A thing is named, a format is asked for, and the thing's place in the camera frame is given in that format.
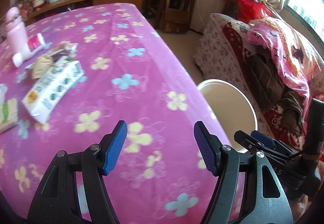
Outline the white blue medicine box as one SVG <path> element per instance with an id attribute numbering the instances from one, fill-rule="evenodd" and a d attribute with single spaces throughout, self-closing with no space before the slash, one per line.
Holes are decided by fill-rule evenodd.
<path id="1" fill-rule="evenodd" d="M 40 124 L 45 124 L 62 97 L 83 76 L 78 60 L 62 56 L 22 99 L 28 113 Z"/>

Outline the white green paper packet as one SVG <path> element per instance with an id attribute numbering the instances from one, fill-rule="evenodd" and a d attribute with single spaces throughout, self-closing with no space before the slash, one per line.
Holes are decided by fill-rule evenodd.
<path id="1" fill-rule="evenodd" d="M 3 133 L 18 122 L 18 102 L 16 98 L 9 99 L 1 105 L 0 132 Z"/>

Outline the white orange snack bag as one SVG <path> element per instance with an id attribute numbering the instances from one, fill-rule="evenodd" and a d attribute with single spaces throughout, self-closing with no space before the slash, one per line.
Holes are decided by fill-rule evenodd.
<path id="1" fill-rule="evenodd" d="M 53 49 L 50 49 L 47 53 L 42 55 L 48 55 L 52 56 L 53 61 L 56 62 L 58 59 L 60 59 L 62 56 L 69 56 L 76 52 L 78 43 L 62 43 L 54 47 Z M 26 66 L 25 69 L 32 69 L 33 63 Z"/>

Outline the beige paper ball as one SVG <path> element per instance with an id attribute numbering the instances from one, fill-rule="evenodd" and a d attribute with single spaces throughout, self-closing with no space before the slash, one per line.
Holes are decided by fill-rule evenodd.
<path id="1" fill-rule="evenodd" d="M 42 55 L 39 56 L 32 67 L 32 79 L 37 80 L 47 72 L 47 70 L 53 65 L 54 61 L 52 56 Z"/>

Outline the white trash bucket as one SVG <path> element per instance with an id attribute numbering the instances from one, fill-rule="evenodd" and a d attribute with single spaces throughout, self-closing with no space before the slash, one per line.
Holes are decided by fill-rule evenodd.
<path id="1" fill-rule="evenodd" d="M 220 79 L 208 79 L 197 86 L 211 110 L 220 122 L 231 146 L 240 153 L 248 150 L 235 142 L 236 131 L 250 134 L 258 129 L 258 121 L 252 104 L 234 85 Z"/>

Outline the brown jacket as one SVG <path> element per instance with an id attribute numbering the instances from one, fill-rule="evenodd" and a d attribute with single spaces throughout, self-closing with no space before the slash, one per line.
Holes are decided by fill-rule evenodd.
<path id="1" fill-rule="evenodd" d="M 296 136 L 302 135 L 303 98 L 279 77 L 269 49 L 256 46 L 256 53 L 246 58 L 252 94 L 262 114 L 276 105 L 282 108 L 281 127 Z"/>

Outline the pink cartoon blanket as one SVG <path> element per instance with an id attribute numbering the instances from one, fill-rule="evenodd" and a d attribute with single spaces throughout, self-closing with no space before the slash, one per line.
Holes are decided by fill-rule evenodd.
<path id="1" fill-rule="evenodd" d="M 301 33 L 284 20 L 264 17 L 249 21 L 245 38 L 268 49 L 279 77 L 302 97 L 303 118 L 310 105 L 310 80 L 323 70 L 323 59 Z"/>

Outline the pink floral tablecloth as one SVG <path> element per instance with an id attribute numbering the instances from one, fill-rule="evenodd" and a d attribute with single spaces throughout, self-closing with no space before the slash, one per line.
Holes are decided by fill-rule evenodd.
<path id="1" fill-rule="evenodd" d="M 84 71 L 47 123 L 24 106 L 18 123 L 1 133 L 1 191 L 26 217 L 54 155 L 85 150 L 119 120 L 128 135 L 115 169 L 104 178 L 121 223 L 199 223 L 216 185 L 193 127 L 204 122 L 228 139 L 195 82 L 160 35 L 131 4 L 65 12 L 27 28 L 45 49 L 75 43 Z"/>

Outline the white bottle pink label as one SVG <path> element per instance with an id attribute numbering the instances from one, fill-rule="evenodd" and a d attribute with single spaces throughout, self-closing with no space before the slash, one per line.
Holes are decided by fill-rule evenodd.
<path id="1" fill-rule="evenodd" d="M 19 68 L 24 61 L 34 57 L 39 51 L 45 48 L 45 40 L 41 33 L 37 33 L 30 38 L 25 45 L 12 56 L 12 62 L 16 68 Z"/>

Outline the pink thermos bottle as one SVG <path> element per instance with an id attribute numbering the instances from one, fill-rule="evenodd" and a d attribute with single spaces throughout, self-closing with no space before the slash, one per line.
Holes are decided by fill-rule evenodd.
<path id="1" fill-rule="evenodd" d="M 5 16 L 5 30 L 7 40 L 13 54 L 22 50 L 28 41 L 26 28 L 17 7 L 11 7 Z"/>

